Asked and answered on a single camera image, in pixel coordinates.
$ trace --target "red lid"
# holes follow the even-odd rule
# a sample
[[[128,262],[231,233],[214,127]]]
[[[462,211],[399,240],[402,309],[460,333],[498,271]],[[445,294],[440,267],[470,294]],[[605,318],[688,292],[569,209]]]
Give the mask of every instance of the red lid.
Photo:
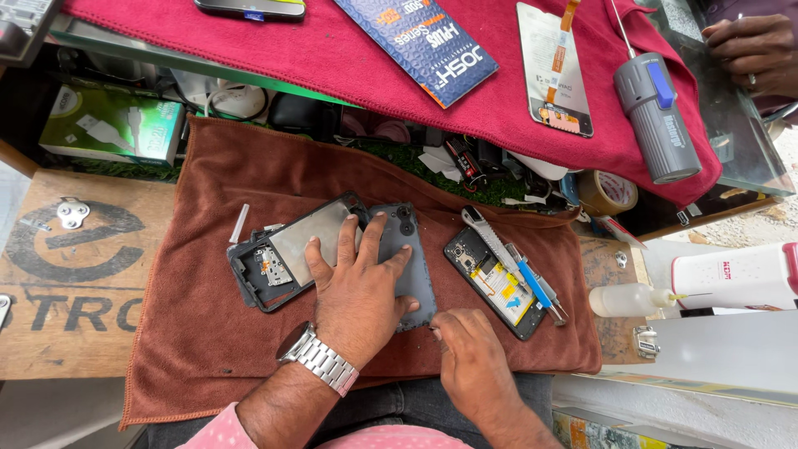
[[[790,284],[792,292],[798,295],[798,243],[786,243],[781,250],[787,255],[787,266],[790,271],[787,283]]]

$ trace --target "brown tape roll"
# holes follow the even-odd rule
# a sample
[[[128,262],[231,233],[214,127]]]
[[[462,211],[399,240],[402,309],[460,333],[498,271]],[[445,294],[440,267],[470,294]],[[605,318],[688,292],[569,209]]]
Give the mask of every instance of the brown tape roll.
[[[576,188],[579,203],[592,217],[615,215],[638,203],[637,186],[612,173],[584,171],[576,175]]]

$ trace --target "white plastic bottle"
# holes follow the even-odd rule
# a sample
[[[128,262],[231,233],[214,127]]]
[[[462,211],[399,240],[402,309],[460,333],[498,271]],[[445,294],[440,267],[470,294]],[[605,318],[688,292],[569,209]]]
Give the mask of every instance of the white plastic bottle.
[[[598,316],[648,316],[659,308],[673,307],[685,295],[647,284],[621,284],[591,290],[590,301]]]

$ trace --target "person's hand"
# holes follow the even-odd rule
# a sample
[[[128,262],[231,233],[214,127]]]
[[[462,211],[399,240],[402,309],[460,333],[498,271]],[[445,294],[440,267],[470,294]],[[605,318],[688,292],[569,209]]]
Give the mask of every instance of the person's hand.
[[[322,259],[321,241],[312,237],[305,247],[310,273],[316,280],[316,334],[358,371],[382,349],[396,331],[402,315],[419,308],[411,296],[395,297],[393,289],[410,260],[405,245],[391,259],[377,264],[380,238],[388,217],[378,212],[363,232],[355,255],[358,217],[350,215],[338,236],[338,265]]]
[[[798,97],[798,56],[793,51],[795,37],[787,16],[743,17],[734,22],[724,19],[701,34],[712,49],[710,54],[724,60],[724,68],[738,85],[756,95]]]
[[[484,434],[526,406],[504,349],[481,310],[454,308],[430,322],[440,342],[440,382],[457,410]]]

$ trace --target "green product box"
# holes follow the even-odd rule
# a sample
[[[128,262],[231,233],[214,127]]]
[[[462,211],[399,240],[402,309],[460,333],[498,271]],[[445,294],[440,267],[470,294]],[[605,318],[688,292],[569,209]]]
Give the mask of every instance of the green product box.
[[[55,154],[168,167],[184,116],[174,101],[63,85],[39,145]]]

